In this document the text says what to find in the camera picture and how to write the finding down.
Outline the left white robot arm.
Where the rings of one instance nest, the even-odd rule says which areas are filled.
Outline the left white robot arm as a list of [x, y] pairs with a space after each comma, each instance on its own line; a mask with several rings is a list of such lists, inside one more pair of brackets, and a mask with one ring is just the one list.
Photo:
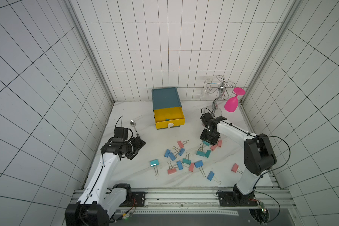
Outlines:
[[123, 157], [132, 160], [144, 147], [139, 136], [128, 141], [110, 138], [101, 148], [98, 166], [88, 186], [76, 203], [69, 204], [65, 211], [68, 226], [108, 226], [119, 207], [144, 206], [145, 192], [132, 192], [130, 184], [116, 184], [109, 189], [109, 183]]

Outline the yellow top drawer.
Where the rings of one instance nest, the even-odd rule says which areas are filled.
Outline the yellow top drawer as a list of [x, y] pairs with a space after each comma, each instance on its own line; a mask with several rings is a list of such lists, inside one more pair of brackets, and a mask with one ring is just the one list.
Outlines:
[[155, 127], [159, 129], [179, 127], [185, 124], [182, 107], [163, 108], [153, 111], [155, 119]]

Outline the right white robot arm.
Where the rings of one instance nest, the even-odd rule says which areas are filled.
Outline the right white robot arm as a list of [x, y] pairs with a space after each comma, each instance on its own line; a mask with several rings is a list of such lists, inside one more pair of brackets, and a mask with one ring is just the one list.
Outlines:
[[225, 119], [210, 114], [201, 116], [204, 130], [200, 139], [215, 145], [221, 136], [226, 136], [243, 148], [246, 169], [233, 187], [233, 199], [242, 202], [253, 195], [257, 182], [277, 163], [277, 159], [267, 135], [244, 131]]

